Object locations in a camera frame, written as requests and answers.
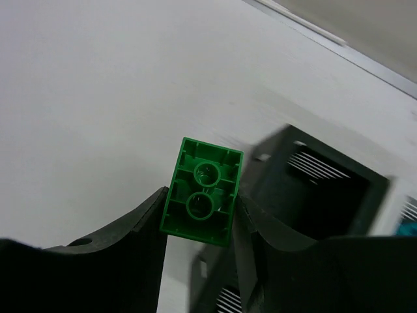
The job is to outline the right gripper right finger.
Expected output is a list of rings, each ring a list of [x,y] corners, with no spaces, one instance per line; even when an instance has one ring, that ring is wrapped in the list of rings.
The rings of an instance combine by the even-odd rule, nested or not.
[[[233,239],[245,312],[415,312],[415,237],[316,241],[238,195]]]

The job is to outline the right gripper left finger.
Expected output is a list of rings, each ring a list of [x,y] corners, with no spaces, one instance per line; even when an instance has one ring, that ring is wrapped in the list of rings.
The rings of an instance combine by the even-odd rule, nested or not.
[[[1,240],[2,312],[156,312],[168,189],[66,246]]]

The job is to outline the small green lego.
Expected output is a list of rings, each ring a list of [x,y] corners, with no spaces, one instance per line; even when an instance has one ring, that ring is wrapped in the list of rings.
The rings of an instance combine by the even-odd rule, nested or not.
[[[228,246],[243,158],[242,151],[183,138],[160,231]]]

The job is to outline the teal curved lego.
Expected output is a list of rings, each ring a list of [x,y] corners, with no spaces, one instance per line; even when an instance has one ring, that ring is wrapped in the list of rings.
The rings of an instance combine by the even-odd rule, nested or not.
[[[399,225],[396,235],[398,236],[417,236],[417,222],[406,222]]]

